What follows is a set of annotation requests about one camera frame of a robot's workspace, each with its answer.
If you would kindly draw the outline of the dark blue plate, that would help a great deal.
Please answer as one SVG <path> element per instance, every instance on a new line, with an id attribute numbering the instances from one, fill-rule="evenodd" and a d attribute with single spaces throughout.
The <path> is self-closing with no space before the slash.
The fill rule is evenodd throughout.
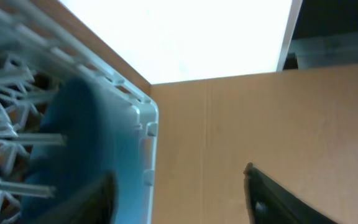
<path id="1" fill-rule="evenodd" d="M 144 155 L 129 115 L 109 93 L 80 78 L 66 82 L 49 104 L 42 133 L 62 134 L 63 146 L 34 146 L 28 184 L 55 187 L 52 198 L 24 197 L 21 223 L 32 221 L 107 172 L 117 183 L 115 223 L 144 221 Z"/>

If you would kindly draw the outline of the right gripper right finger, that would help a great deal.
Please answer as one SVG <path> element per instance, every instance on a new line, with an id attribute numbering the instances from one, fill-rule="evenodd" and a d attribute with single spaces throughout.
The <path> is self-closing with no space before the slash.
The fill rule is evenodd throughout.
<path id="1" fill-rule="evenodd" d="M 251 224 L 336 224 L 265 175 L 251 162 L 244 170 L 244 193 Z"/>

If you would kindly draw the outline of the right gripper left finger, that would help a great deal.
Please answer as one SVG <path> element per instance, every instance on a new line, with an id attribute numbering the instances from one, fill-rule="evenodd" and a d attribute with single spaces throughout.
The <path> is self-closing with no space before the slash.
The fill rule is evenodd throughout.
<path id="1" fill-rule="evenodd" d="M 32 222 L 35 224 L 111 224 L 116 222 L 116 215 L 116 176 L 113 172 L 107 172 Z"/>

